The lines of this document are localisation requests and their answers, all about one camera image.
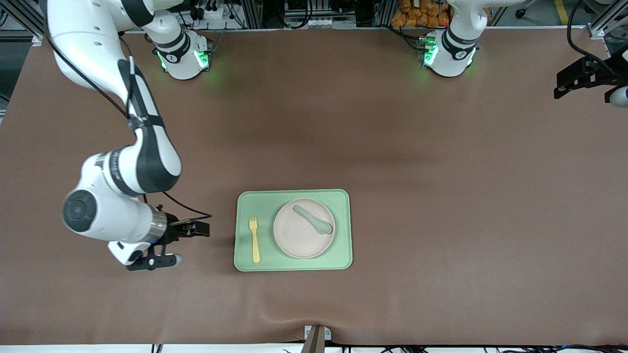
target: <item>fork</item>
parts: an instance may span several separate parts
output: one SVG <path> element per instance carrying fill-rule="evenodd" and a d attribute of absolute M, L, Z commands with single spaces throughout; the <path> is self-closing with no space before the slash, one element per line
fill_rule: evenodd
<path fill-rule="evenodd" d="M 259 264 L 259 246 L 257 245 L 257 216 L 249 218 L 249 229 L 253 234 L 253 263 Z"/>

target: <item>green tray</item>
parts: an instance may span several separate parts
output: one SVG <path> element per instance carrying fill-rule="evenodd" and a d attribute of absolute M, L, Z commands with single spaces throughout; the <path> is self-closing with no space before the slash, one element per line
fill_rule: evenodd
<path fill-rule="evenodd" d="M 296 259 L 284 253 L 273 236 L 273 223 L 279 209 L 292 200 L 312 198 L 327 206 L 335 221 L 333 241 L 321 255 Z M 261 261 L 253 263 L 250 216 L 257 216 L 257 243 Z M 342 189 L 248 191 L 237 200 L 234 265 L 240 271 L 301 271 L 345 269 L 353 261 L 349 195 Z"/>

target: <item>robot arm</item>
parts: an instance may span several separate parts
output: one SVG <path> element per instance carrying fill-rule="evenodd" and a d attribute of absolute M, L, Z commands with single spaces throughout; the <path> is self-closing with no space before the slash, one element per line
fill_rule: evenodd
<path fill-rule="evenodd" d="M 448 0 L 453 18 L 446 30 L 436 30 L 434 54 L 425 62 L 438 75 L 460 75 L 471 64 L 475 46 L 487 26 L 484 8 L 510 6 L 524 0 Z"/>
<path fill-rule="evenodd" d="M 109 241 L 110 251 L 129 269 L 177 266 L 180 256 L 163 251 L 164 264 L 157 266 L 153 246 L 165 246 L 180 236 L 208 236 L 208 225 L 205 230 L 200 229 L 201 222 L 180 222 L 137 199 L 170 190 L 181 175 L 181 161 L 144 76 L 133 58 L 122 54 L 118 32 L 142 26 L 155 43 L 174 38 L 158 48 L 173 58 L 168 68 L 175 78 L 191 78 L 204 69 L 195 59 L 203 41 L 184 32 L 172 14 L 161 10 L 178 3 L 181 0 L 50 0 L 45 9 L 61 71 L 92 88 L 76 68 L 127 104 L 127 125 L 136 142 L 87 158 L 78 185 L 63 203 L 63 221 L 77 234 Z M 147 249 L 149 256 L 144 258 Z"/>

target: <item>plate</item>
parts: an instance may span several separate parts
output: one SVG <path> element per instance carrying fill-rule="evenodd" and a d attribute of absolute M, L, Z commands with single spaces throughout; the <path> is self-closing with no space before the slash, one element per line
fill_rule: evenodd
<path fill-rule="evenodd" d="M 296 205 L 331 224 L 332 233 L 320 234 L 305 217 L 293 210 Z M 299 198 L 283 205 L 273 224 L 273 234 L 279 248 L 297 259 L 311 259 L 324 253 L 331 245 L 335 232 L 332 213 L 327 206 L 311 198 Z"/>

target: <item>table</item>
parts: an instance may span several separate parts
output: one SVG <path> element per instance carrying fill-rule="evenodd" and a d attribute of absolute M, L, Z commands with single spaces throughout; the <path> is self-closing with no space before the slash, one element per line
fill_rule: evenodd
<path fill-rule="evenodd" d="M 171 194 L 212 237 L 130 273 L 63 226 L 83 160 L 134 138 L 31 49 L 0 128 L 2 344 L 627 343 L 628 120 L 603 87 L 553 100 L 564 30 L 487 31 L 455 79 L 387 31 L 228 33 L 184 82 L 128 37 L 183 161 Z M 350 194 L 353 265 L 238 272 L 238 195 L 310 188 Z"/>

